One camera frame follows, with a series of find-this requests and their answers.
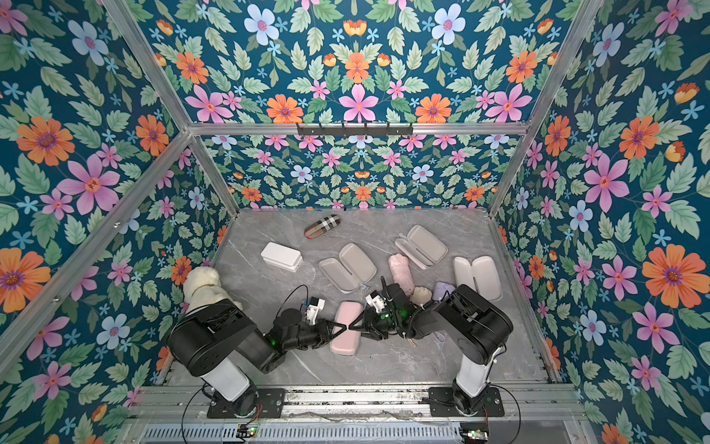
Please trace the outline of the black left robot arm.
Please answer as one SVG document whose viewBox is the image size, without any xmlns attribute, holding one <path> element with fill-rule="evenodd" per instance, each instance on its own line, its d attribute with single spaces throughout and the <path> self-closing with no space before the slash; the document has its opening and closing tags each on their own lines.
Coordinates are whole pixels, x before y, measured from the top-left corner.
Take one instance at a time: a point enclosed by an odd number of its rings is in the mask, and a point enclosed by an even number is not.
<svg viewBox="0 0 710 444">
<path fill-rule="evenodd" d="M 232 359 L 238 353 L 263 373 L 275 369 L 288 351 L 318 349 L 348 328 L 327 319 L 305 319 L 299 309 L 280 311 L 270 331 L 227 301 L 199 308 L 173 327 L 166 342 L 174 359 L 225 401 L 236 403 L 254 384 Z"/>
</svg>

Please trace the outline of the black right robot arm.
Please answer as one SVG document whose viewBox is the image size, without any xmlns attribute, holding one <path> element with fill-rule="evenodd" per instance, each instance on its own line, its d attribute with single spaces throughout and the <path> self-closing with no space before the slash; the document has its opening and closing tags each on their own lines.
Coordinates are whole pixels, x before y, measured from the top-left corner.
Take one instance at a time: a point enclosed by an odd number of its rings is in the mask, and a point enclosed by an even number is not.
<svg viewBox="0 0 710 444">
<path fill-rule="evenodd" d="M 366 297 L 366 307 L 349 321 L 348 329 L 371 340 L 399 336 L 413 342 L 436 331 L 447 332 L 462 354 L 453 390 L 454 398 L 464 404 L 480 399 L 489 387 L 493 364 L 506 351 L 513 324 L 468 285 L 446 292 L 441 300 L 414 303 L 393 283 Z"/>
</svg>

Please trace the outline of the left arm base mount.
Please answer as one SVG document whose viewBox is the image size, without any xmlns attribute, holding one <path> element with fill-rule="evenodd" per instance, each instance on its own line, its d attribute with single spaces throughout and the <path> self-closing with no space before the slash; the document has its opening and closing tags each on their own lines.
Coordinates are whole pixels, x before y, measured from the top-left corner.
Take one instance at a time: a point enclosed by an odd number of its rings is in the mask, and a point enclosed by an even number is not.
<svg viewBox="0 0 710 444">
<path fill-rule="evenodd" d="M 217 390 L 207 411 L 209 419 L 281 418 L 285 405 L 284 388 L 249 387 L 235 401 L 228 401 Z"/>
</svg>

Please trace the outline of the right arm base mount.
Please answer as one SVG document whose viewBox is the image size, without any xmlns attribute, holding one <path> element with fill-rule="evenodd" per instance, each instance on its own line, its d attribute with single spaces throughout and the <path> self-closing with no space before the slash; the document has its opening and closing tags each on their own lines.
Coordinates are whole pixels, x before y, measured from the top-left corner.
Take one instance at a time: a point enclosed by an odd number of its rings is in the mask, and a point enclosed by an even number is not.
<svg viewBox="0 0 710 444">
<path fill-rule="evenodd" d="M 422 403 L 429 406 L 434 417 L 503 417 L 503 401 L 498 388 L 488 385 L 476 396 L 467 395 L 456 384 L 452 387 L 431 387 Z"/>
</svg>

